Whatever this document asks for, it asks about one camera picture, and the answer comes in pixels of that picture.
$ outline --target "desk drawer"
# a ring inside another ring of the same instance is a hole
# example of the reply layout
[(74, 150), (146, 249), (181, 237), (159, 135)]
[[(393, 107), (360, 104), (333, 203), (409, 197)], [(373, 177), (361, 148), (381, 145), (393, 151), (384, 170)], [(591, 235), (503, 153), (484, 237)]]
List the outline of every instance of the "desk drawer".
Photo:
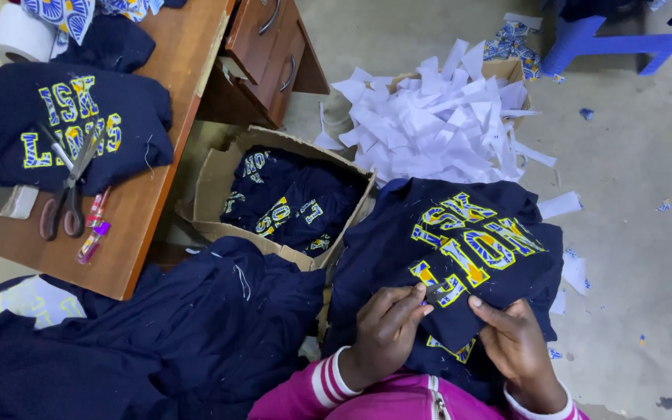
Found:
[(240, 89), (251, 100), (259, 102), (260, 107), (266, 109), (269, 119), (275, 126), (282, 125), (306, 43), (299, 25), (299, 12), (291, 1), (285, 10), (261, 82), (258, 85), (249, 80), (240, 83)]
[(260, 84), (285, 9), (294, 0), (242, 0), (225, 51), (253, 84)]

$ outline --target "pink sleeve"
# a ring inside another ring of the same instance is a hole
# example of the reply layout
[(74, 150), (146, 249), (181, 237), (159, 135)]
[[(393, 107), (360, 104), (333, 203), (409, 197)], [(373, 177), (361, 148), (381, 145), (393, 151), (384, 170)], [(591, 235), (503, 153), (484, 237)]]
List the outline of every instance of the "pink sleeve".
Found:
[(505, 386), (505, 398), (510, 404), (510, 409), (512, 412), (512, 418), (514, 420), (590, 420), (587, 415), (574, 405), (574, 399), (569, 393), (569, 389), (562, 384), (565, 391), (567, 392), (567, 405), (565, 408), (554, 414), (534, 414), (529, 412), (527, 409), (523, 408), (518, 402), (507, 392), (507, 386)]
[(360, 392), (353, 392), (341, 379), (338, 357), (312, 362), (303, 371), (267, 392), (254, 405), (248, 420), (323, 419), (338, 405)]

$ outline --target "toilet paper roll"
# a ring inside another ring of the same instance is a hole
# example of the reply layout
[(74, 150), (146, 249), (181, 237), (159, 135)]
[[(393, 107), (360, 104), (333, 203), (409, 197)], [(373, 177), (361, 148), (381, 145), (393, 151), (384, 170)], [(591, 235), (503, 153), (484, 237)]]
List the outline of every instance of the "toilet paper roll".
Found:
[(0, 60), (3, 63), (47, 62), (56, 27), (30, 16), (19, 5), (7, 3), (0, 12)]

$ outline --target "drawer handle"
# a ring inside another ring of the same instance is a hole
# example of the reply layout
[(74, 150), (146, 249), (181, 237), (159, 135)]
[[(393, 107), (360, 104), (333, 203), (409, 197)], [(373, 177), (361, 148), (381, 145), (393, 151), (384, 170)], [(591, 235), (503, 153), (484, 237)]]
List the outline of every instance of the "drawer handle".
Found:
[(289, 79), (282, 84), (282, 87), (279, 88), (279, 92), (284, 92), (287, 89), (287, 86), (292, 83), (294, 80), (294, 75), (297, 73), (297, 63), (294, 61), (294, 54), (290, 55), (290, 64), (292, 65), (292, 73), (290, 73)]
[(263, 35), (270, 27), (271, 25), (274, 24), (274, 21), (276, 20), (276, 16), (279, 15), (279, 6), (282, 5), (282, 0), (276, 0), (276, 7), (274, 8), (274, 14), (271, 15), (271, 19), (269, 19), (269, 22), (266, 22), (263, 26), (261, 26), (261, 29), (258, 29), (258, 35)]

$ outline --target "zipper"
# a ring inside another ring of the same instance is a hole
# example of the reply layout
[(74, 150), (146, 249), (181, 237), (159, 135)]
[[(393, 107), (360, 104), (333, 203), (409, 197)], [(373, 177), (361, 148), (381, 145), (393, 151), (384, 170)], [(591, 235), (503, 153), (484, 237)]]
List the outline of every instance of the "zipper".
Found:
[(440, 380), (435, 376), (429, 377), (429, 390), (432, 391), (432, 420), (452, 420), (445, 407), (445, 400), (438, 391)]

